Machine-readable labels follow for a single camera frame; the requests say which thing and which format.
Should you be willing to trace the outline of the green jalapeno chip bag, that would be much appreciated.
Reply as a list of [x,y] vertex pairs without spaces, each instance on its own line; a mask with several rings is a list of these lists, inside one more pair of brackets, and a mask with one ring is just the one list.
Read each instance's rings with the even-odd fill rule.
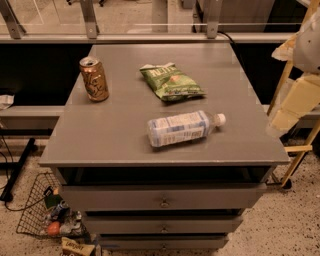
[[192,78],[172,62],[164,65],[146,64],[140,68],[140,72],[156,96],[162,101],[183,101],[205,94]]

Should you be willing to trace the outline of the yellow chip bag on floor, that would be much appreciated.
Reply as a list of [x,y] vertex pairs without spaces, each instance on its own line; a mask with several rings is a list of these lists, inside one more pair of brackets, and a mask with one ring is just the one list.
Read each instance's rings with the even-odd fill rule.
[[61,256],[90,256],[95,246],[81,244],[67,237],[62,238]]

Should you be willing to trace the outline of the grey drawer cabinet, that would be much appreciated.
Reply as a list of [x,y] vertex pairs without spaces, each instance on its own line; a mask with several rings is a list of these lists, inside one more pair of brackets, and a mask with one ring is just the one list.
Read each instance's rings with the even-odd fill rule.
[[216,249],[288,160],[230,45],[96,45],[109,98],[77,83],[41,164],[109,250]]

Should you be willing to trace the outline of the clear plastic water bottle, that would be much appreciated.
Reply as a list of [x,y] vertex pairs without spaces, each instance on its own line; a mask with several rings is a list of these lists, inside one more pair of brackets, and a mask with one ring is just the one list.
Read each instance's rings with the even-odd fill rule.
[[163,147],[205,138],[225,123],[224,114],[203,110],[162,117],[147,122],[148,138],[152,147]]

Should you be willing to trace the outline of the gold tea can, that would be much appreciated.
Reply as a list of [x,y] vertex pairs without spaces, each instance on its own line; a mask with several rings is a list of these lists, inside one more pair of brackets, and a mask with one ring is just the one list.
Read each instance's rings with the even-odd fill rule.
[[93,102],[106,100],[109,90],[101,61],[94,56],[87,56],[79,61],[79,68],[89,99]]

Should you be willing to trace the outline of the top grey drawer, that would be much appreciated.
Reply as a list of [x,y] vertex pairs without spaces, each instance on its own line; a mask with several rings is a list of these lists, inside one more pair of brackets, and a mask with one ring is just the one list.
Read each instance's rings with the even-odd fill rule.
[[243,209],[266,190],[258,184],[62,186],[59,193],[81,211],[166,211]]

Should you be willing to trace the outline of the grey drawer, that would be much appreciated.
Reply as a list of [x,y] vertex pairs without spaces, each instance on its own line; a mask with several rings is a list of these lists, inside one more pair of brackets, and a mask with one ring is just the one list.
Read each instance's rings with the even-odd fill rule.
[[218,249],[228,242],[226,236],[109,236],[99,244],[109,250]]
[[62,186],[59,193],[81,211],[166,211],[243,209],[266,190],[258,184]]
[[241,216],[90,216],[84,224],[96,234],[229,233]]

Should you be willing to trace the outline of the middle grey drawer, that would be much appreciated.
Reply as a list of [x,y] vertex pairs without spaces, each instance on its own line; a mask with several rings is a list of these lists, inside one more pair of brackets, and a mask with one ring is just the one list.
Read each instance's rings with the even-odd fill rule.
[[96,234],[229,233],[241,216],[90,216],[84,224]]

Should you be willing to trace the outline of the bottom grey drawer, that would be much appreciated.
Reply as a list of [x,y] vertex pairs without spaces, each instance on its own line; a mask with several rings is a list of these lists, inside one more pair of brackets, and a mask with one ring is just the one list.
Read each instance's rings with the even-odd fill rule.
[[228,242],[226,236],[109,236],[99,244],[109,250],[218,249]]

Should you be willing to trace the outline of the blue can in basket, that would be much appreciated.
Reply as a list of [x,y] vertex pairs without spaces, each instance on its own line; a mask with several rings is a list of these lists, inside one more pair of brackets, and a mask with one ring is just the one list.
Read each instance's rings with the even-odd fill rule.
[[64,200],[62,200],[60,203],[57,204],[57,206],[50,213],[51,219],[52,220],[59,219],[65,214],[65,212],[68,209],[69,209],[69,205]]

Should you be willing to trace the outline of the orange fruit in basket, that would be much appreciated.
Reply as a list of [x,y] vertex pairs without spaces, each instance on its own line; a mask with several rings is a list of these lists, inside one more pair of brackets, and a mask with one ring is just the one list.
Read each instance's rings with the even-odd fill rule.
[[49,236],[57,236],[60,234],[60,223],[58,221],[52,222],[47,227],[47,234]]

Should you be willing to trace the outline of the black metal stand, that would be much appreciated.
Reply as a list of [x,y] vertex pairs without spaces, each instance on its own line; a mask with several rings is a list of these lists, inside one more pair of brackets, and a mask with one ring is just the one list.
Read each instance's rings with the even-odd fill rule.
[[47,129],[1,129],[0,136],[27,136],[28,142],[17,162],[1,163],[0,167],[4,169],[11,169],[12,173],[10,178],[5,185],[2,194],[0,195],[0,200],[3,202],[10,202],[13,200],[11,190],[15,182],[17,181],[22,167],[27,160],[28,155],[36,150],[35,137],[36,136],[50,136],[53,130]]

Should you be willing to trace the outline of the grey metal railing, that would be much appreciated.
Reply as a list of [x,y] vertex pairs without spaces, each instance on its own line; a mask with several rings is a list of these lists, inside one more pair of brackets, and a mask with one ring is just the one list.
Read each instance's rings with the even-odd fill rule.
[[0,0],[3,43],[284,42],[274,0]]

